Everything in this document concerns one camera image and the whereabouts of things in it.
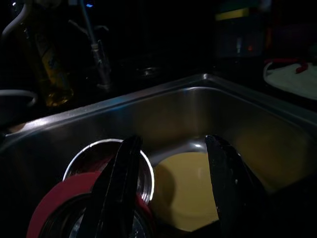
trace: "kitchen sink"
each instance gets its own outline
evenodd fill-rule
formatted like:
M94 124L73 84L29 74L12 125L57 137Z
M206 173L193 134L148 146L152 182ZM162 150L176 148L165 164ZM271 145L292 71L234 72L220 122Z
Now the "kitchen sink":
M26 123L0 146L1 229L25 237L32 213L92 142L132 134L155 166L204 151L206 134L231 143L268 193L317 168L317 114L208 75L188 78Z

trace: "dish towel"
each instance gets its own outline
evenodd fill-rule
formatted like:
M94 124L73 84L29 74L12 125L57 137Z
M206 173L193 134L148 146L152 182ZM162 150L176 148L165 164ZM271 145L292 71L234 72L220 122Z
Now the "dish towel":
M295 63L283 68L268 70L272 62L264 68L264 80L273 87L299 96L317 100L317 66L308 63L308 68L303 72L296 73L301 67Z

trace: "white towel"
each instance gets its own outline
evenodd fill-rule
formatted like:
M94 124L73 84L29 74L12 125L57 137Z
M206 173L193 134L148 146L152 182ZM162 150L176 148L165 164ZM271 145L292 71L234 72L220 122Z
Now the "white towel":
M292 64L283 68L267 70L264 68L264 80L273 87L299 96L317 100L317 66L308 63L308 69L296 73L300 64Z

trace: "stainless steel sink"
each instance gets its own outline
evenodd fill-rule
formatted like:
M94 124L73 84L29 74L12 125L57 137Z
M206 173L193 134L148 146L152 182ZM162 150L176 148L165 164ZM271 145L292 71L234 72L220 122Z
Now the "stainless steel sink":
M317 168L316 113L195 75L38 119L7 135L0 146L3 230L25 236L37 204L86 145L135 133L153 165L175 153L204 151L202 138L218 134L236 147L268 192Z

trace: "sink basin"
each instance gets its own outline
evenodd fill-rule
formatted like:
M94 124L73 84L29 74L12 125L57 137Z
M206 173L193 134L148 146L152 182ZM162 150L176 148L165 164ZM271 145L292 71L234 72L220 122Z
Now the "sink basin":
M194 75L38 119L8 134L0 146L3 230L25 237L34 209L85 146L135 133L152 165L176 153L205 151L203 137L218 134L269 193L317 168L316 113L218 77Z

